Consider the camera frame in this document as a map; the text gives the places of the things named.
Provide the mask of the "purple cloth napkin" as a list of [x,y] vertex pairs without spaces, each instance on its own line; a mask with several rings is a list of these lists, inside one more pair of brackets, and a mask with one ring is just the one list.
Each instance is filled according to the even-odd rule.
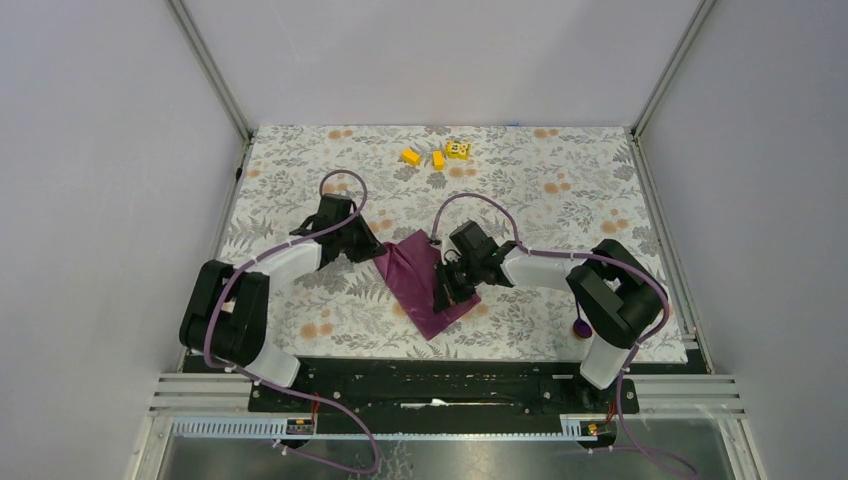
[[373,262],[390,292],[425,340],[432,340],[481,302],[480,297],[474,294],[470,300],[443,311],[434,310],[435,265],[441,257],[424,231],[416,230],[400,242],[387,242],[384,247],[386,253],[374,258]]

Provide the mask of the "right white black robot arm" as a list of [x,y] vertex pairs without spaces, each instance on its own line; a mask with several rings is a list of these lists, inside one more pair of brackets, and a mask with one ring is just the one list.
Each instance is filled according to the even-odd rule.
[[595,338],[573,386],[575,402],[597,412],[613,398],[612,384],[647,339],[648,329],[669,316],[659,282],[618,241],[588,252],[533,250],[511,240],[497,243],[473,221],[455,229],[434,263],[434,309],[471,299],[480,284],[541,287],[572,294]]

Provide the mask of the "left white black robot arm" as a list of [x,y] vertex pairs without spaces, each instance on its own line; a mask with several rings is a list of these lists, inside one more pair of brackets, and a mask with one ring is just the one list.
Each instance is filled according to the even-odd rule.
[[273,384],[272,398],[288,411],[309,401],[310,385],[299,377],[300,361],[266,337],[270,295],[344,255],[353,263],[387,252],[353,199],[321,196],[317,211],[289,233],[283,244],[238,268],[219,260],[204,263],[178,338],[193,351]]

